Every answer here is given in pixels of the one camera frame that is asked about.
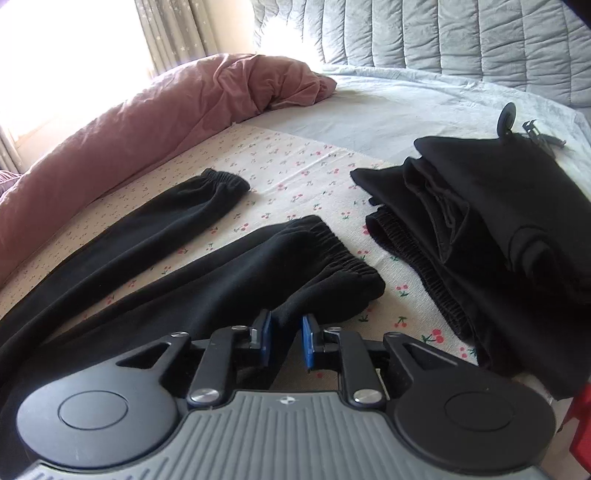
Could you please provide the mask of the black pants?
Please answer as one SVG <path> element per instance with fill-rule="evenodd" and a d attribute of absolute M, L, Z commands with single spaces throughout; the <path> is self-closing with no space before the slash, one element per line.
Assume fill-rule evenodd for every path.
<path fill-rule="evenodd" d="M 304 315 L 346 321 L 385 292 L 377 270 L 356 258 L 318 216 L 249 231 L 228 245 L 165 270 L 194 238 L 249 192 L 238 175 L 207 169 L 121 218 L 73 252 L 1 320 L 1 475 L 28 466 L 16 427 L 37 388 L 162 336 L 215 330 L 273 316 L 270 364 L 240 386 L 266 389 Z"/>

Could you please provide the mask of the cherry print cloth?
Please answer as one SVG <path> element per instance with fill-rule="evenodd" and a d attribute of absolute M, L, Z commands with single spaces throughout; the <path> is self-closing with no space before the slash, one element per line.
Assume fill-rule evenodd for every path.
<path fill-rule="evenodd" d="M 384 295 L 346 321 L 346 328 L 369 339 L 399 331 L 476 363 L 475 349 L 453 333 L 418 274 L 370 237 L 366 218 L 374 209 L 349 174 L 356 167 L 381 169 L 386 165 L 332 144 L 246 124 L 232 126 L 81 211 L 2 288 L 1 311 L 7 313 L 61 261 L 117 220 L 212 168 L 245 179 L 249 194 L 211 229 L 145 272 L 132 275 L 123 286 L 100 295 L 97 303 L 73 318 L 74 324 L 256 229 L 317 215 L 353 255 L 376 268 L 386 282 Z"/>

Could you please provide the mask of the folded black clothes stack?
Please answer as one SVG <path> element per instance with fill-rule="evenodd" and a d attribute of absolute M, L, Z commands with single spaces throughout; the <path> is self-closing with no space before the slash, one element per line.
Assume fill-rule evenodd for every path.
<path fill-rule="evenodd" d="M 419 275 L 480 365 L 558 399 L 590 376 L 590 203 L 531 140 L 423 137 L 400 166 L 353 170 L 374 240 Z"/>

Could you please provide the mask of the light blue bed sheet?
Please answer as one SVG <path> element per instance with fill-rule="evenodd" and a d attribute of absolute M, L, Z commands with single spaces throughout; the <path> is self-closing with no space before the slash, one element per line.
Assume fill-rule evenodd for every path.
<path fill-rule="evenodd" d="M 425 136 L 494 138 L 502 108 L 517 107 L 514 129 L 535 120 L 565 140 L 557 162 L 583 191 L 590 189 L 590 125 L 571 108 L 533 93 L 413 69 L 325 66 L 335 93 L 311 107 L 264 113 L 253 123 L 400 163 Z"/>

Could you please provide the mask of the pink duvet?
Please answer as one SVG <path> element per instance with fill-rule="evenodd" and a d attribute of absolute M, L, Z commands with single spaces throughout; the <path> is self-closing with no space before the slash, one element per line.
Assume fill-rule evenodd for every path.
<path fill-rule="evenodd" d="M 1 278 L 104 194 L 266 110 L 308 107 L 335 80 L 304 62 L 218 54 L 185 63 L 78 130 L 1 197 Z"/>

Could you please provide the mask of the red stool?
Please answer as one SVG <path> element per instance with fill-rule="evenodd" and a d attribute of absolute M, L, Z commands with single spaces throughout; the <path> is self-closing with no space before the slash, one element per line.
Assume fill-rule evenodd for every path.
<path fill-rule="evenodd" d="M 577 462 L 591 473 L 591 385 L 587 383 L 573 399 L 566 421 L 576 419 L 578 426 L 570 445 L 570 453 Z"/>

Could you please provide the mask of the grey star curtain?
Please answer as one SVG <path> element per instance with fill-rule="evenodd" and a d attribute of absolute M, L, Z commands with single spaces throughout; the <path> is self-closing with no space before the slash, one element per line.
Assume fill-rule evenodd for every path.
<path fill-rule="evenodd" d="M 204 1 L 135 0 L 134 4 L 157 75 L 217 54 Z"/>

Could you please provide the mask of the grey quilted headboard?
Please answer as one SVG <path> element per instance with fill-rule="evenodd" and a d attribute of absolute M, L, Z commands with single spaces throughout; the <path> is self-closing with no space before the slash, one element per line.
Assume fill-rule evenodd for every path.
<path fill-rule="evenodd" d="M 590 29 L 563 1 L 256 1 L 256 45 L 482 80 L 590 112 Z"/>

